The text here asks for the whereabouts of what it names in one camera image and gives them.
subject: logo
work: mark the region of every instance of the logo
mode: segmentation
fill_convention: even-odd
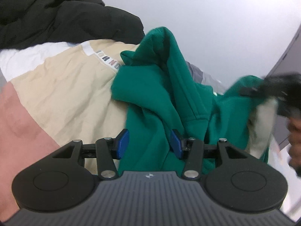
[[[149,174],[146,174],[145,176],[146,176],[147,178],[152,178],[152,177],[154,177],[155,175],[149,173]]]

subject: white cloth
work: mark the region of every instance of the white cloth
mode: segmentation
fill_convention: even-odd
[[[277,100],[268,98],[249,117],[249,141],[245,151],[257,159],[263,155],[273,138],[277,108]]]
[[[71,46],[66,42],[47,42],[23,50],[3,49],[0,51],[0,69],[6,81],[34,70],[47,57],[53,57]]]

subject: green hoodie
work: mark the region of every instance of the green hoodie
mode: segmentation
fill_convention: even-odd
[[[261,79],[244,77],[224,95],[214,95],[212,87],[193,81],[173,34],[165,27],[151,30],[135,52],[124,51],[121,58],[125,66],[111,87],[113,99],[129,103],[130,142],[120,161],[120,174],[124,170],[181,174],[184,161],[170,150],[172,129],[205,143],[227,138],[246,148],[249,114],[261,101],[240,97],[238,90],[256,86]],[[203,173],[214,167],[212,159],[204,159]]]

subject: clothing pile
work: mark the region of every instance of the clothing pile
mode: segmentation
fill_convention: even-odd
[[[138,44],[140,19],[102,0],[0,0],[0,49],[112,39]]]
[[[184,60],[167,28],[144,36],[138,17],[102,0],[0,0],[0,50],[0,221],[19,209],[11,184],[20,171],[71,140],[91,144],[123,128],[120,173],[181,173],[172,129],[208,144],[227,138],[267,161],[276,105],[238,94],[261,79],[225,91]],[[203,173],[215,168],[203,164]],[[96,174],[95,159],[85,168]]]

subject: metal screw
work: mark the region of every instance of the metal screw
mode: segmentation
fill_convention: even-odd
[[[226,143],[226,142],[227,142],[227,139],[225,139],[225,138],[220,138],[219,141],[220,141],[221,143]]]
[[[195,170],[187,170],[184,172],[184,176],[187,178],[196,178],[199,173]]]
[[[100,175],[105,178],[113,178],[113,177],[115,177],[116,173],[111,170],[104,170],[101,172]]]

